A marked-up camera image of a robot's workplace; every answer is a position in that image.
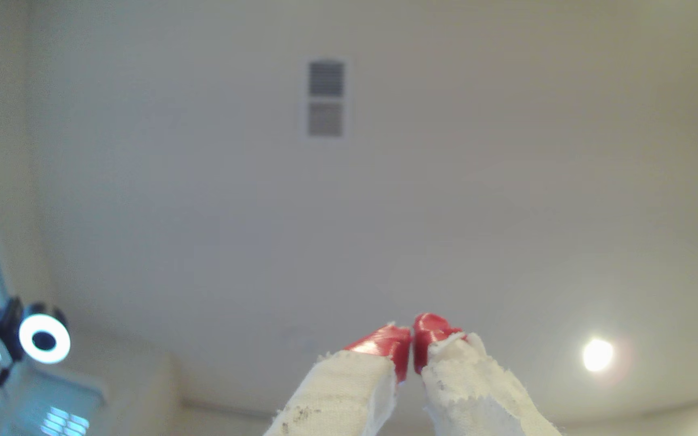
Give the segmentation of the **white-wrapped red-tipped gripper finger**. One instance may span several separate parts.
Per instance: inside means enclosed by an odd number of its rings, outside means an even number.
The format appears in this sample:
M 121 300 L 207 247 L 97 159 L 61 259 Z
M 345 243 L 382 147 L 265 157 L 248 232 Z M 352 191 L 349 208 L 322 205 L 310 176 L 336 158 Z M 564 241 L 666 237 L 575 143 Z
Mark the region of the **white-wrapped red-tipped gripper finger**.
M 477 333 L 421 313 L 413 324 L 413 361 L 437 435 L 561 435 Z
M 406 380 L 412 333 L 389 323 L 319 358 L 265 435 L 376 435 Z

